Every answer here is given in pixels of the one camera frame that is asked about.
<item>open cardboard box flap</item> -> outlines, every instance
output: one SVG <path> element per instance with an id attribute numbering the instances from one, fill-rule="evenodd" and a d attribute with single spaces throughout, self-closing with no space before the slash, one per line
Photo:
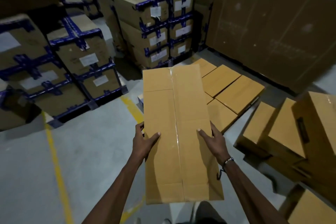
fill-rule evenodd
<path id="1" fill-rule="evenodd" d="M 199 65 L 143 72 L 145 139 L 161 132 L 146 161 L 147 204 L 222 200 L 218 164 L 197 129 L 211 134 Z"/>

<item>concrete floor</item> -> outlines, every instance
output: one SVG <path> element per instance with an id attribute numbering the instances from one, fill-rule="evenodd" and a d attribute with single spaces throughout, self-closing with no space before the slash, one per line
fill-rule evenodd
<path id="1" fill-rule="evenodd" d="M 111 34 L 104 22 L 96 22 L 111 47 Z M 116 56 L 117 70 L 124 76 L 129 93 L 126 97 L 137 103 L 143 91 L 139 71 Z M 262 101 L 277 107 L 286 97 L 284 91 L 243 71 L 239 66 L 216 53 L 204 50 L 202 57 L 216 66 L 227 65 L 266 86 Z M 251 107 L 224 134 L 230 154 L 242 171 L 264 196 L 279 208 L 294 184 L 266 164 L 256 170 L 243 160 L 244 155 L 233 147 L 243 126 L 257 105 Z M 52 130 L 62 177 L 69 197 L 73 222 L 80 224 L 93 206 L 113 183 L 132 151 L 136 120 L 123 101 L 118 98 L 103 107 L 84 113 L 60 128 Z M 0 133 L 0 219 L 6 224 L 61 224 L 65 221 L 63 204 L 59 197 L 50 149 L 44 131 L 43 119 L 38 117 L 31 124 Z M 274 184 L 264 174 L 274 178 Z M 224 201 L 211 204 L 227 223 L 248 223 L 233 187 L 224 174 L 221 178 Z M 145 168 L 141 165 L 127 199 L 125 211 L 140 205 L 125 223 L 161 224 L 165 218 L 173 223 L 190 219 L 193 203 L 162 205 L 141 204 L 145 195 Z"/>

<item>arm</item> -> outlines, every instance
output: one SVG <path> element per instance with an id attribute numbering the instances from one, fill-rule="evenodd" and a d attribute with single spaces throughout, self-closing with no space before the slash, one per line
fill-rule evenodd
<path id="1" fill-rule="evenodd" d="M 208 148 L 216 157 L 217 162 L 223 166 L 224 162 L 230 158 L 225 138 L 212 123 L 211 129 L 213 137 L 208 136 L 201 129 L 198 132 L 204 138 Z M 224 170 L 251 224 L 288 224 L 284 217 L 261 194 L 234 161 L 229 161 L 225 165 Z"/>
<path id="2" fill-rule="evenodd" d="M 156 133 L 148 140 L 145 140 L 141 132 L 143 128 L 143 122 L 135 126 L 135 137 L 133 138 L 133 150 L 131 156 L 111 187 L 91 210 L 82 224 L 120 223 L 121 214 L 135 174 L 144 158 L 149 154 L 152 146 L 161 135 L 161 133 Z"/>

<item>left hand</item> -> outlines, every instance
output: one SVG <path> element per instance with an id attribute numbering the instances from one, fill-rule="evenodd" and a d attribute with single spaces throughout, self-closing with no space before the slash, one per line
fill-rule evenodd
<path id="1" fill-rule="evenodd" d="M 144 129 L 144 122 L 135 125 L 135 136 L 133 138 L 133 150 L 132 155 L 137 161 L 142 163 L 145 157 L 151 151 L 151 148 L 159 139 L 161 133 L 155 133 L 151 138 L 145 140 L 142 135 L 142 130 Z"/>

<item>right hand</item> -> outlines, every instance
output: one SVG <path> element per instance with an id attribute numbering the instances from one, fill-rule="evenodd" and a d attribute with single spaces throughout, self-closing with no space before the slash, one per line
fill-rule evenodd
<path id="1" fill-rule="evenodd" d="M 217 159 L 218 164 L 223 166 L 224 162 L 230 158 L 228 149 L 226 147 L 225 137 L 223 137 L 222 133 L 211 121 L 210 124 L 213 137 L 208 136 L 202 129 L 197 129 L 197 131 L 200 136 L 203 137 L 209 150 Z"/>

